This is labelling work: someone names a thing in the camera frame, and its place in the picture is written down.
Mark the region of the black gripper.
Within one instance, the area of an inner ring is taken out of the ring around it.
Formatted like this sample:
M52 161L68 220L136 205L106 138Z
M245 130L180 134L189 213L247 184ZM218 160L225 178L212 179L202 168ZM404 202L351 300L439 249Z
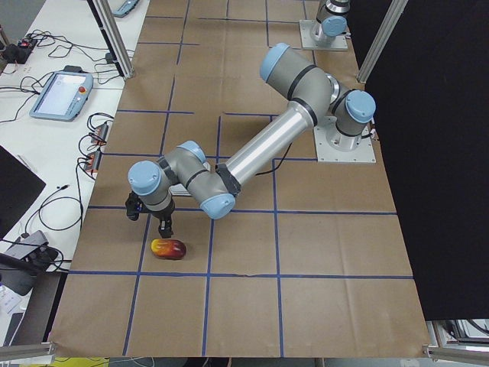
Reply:
M171 216L175 210L175 202L173 198L170 198L170 202L163 205L162 209L149 209L143 203L141 198L134 192L131 191L128 198L125 201L126 216L132 220L136 221L139 215L142 213L151 214L159 219L158 232L163 234L163 236L172 236L172 219Z

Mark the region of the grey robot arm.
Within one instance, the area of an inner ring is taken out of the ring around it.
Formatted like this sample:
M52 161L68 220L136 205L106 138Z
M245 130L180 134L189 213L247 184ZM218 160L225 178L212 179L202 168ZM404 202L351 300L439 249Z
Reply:
M316 23L311 30L311 37L319 46L330 45L338 36L346 32L350 7L350 0L319 2Z
M287 101L278 115L226 162L206 169L206 156L194 141L186 141L156 161L139 161L128 171L131 192L125 202L126 216L137 220L149 213L159 220L159 233L172 236L175 208L170 187L181 184L210 219L221 219L235 206L242 186L286 146L305 131L336 118L342 137L362 139L374 117L374 98L359 89L346 89L336 78L298 54L290 45L278 43L262 61L261 79Z

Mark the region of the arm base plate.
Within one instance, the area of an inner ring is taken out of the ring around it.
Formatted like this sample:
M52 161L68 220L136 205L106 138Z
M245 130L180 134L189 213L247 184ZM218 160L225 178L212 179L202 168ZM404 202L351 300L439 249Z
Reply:
M319 163L374 164L371 134L365 125L362 133L350 137L336 127L336 118L328 116L313 129L316 159Z
M301 48L304 50L346 51L348 44L345 35L327 36L316 20L300 20Z

